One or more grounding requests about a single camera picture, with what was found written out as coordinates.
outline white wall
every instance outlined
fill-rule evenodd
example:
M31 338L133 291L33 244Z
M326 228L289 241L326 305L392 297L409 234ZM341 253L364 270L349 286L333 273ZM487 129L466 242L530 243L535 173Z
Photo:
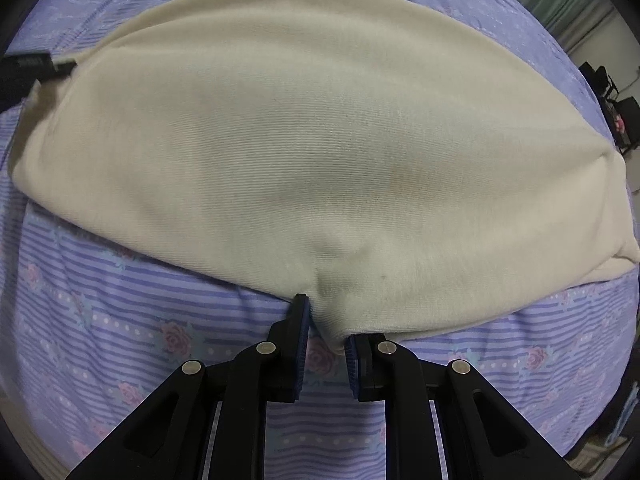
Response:
M620 89L629 85L638 76L640 66L640 44L618 13L597 28L585 41L569 54L571 60L580 66L588 61L594 70L600 65L607 69L616 86ZM621 92L620 98L633 96L640 103L640 80L629 90Z

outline round metal rivet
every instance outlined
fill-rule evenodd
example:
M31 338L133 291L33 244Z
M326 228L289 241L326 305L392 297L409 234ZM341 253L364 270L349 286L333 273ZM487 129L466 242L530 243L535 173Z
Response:
M274 345L271 341L263 341L261 343L258 343L255 349L258 354L273 354L276 351L276 345Z
M392 354L396 350L398 350L398 347L391 341L383 341L382 343L378 343L378 351L383 354Z
M468 374L471 371L471 365L464 359L457 359L451 364L451 368L457 374Z
M202 365L197 361L187 361L182 365L182 371L187 375L197 374L201 368Z

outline blue striped fabric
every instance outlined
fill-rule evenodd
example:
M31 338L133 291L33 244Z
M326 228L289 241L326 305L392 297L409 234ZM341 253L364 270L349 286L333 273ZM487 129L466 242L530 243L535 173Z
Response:
M41 0L12 50L77 51L166 1ZM503 44L610 139L582 77L516 1L409 1ZM0 116L2 146L17 117L16 109ZM6 170L0 216L0 382L69 467L181 361L229 360L284 316L280 300L153 261L52 216L16 191ZM637 305L634 270L407 346L441 364L472 362L565 453L618 387ZM268 407L265 478L383 478L384 427L383 406L353 400L343 359L312 333L300 401Z

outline cream ribbed garment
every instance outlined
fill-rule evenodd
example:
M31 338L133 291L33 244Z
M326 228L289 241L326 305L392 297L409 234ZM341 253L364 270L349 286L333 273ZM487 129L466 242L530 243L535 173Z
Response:
M334 348L619 276L625 165L499 44L403 0L175 0L32 92L11 171L91 232L290 298Z

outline table covered with cloth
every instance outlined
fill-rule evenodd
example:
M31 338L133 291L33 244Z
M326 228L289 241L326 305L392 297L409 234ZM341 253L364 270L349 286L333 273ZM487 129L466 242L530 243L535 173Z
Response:
M10 50L71 53L169 0L40 0ZM505 46L603 136L597 101L566 54L514 0L409 0ZM19 110L0 116L5 149ZM287 303L162 264L56 218L0 174L0 386L68 468L178 364L230 360ZM481 326L405 342L419 358L471 362L561 454L600 415L628 361L637 269L564 290ZM384 478L380 403L359 404L344 359L312 332L301 399L268 407L265 478Z

